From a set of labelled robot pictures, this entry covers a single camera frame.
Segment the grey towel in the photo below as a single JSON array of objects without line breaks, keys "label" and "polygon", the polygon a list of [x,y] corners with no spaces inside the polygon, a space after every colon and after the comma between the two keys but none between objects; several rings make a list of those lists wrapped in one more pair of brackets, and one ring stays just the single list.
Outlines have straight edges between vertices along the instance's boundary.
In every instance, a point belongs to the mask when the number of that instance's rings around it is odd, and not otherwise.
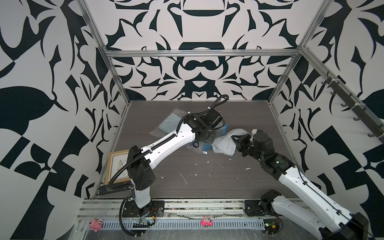
[{"label": "grey towel", "polygon": [[212,144],[214,153],[233,156],[236,151],[236,144],[232,140],[232,136],[243,136],[246,134],[249,134],[249,132],[244,129],[234,129],[226,135],[216,138]]}]

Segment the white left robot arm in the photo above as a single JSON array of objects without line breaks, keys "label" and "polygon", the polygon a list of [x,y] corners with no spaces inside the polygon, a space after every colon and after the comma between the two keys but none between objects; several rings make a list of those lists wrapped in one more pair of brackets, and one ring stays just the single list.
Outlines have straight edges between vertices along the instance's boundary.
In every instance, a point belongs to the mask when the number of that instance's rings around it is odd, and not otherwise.
[{"label": "white left robot arm", "polygon": [[129,150],[127,163],[119,172],[127,171],[131,179],[135,215],[144,217],[151,211],[150,187],[156,180],[154,169],[184,145],[192,143],[195,148],[200,143],[211,145],[217,130],[224,125],[223,117],[213,108],[200,115],[187,113],[165,137],[140,149],[134,146]]}]

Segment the light teal towel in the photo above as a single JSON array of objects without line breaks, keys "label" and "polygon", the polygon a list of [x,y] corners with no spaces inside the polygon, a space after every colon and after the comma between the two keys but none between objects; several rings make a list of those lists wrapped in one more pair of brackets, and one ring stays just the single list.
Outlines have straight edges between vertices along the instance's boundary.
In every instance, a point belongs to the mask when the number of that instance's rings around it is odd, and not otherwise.
[{"label": "light teal towel", "polygon": [[159,129],[166,134],[173,132],[186,112],[174,111],[170,113],[160,124]]}]

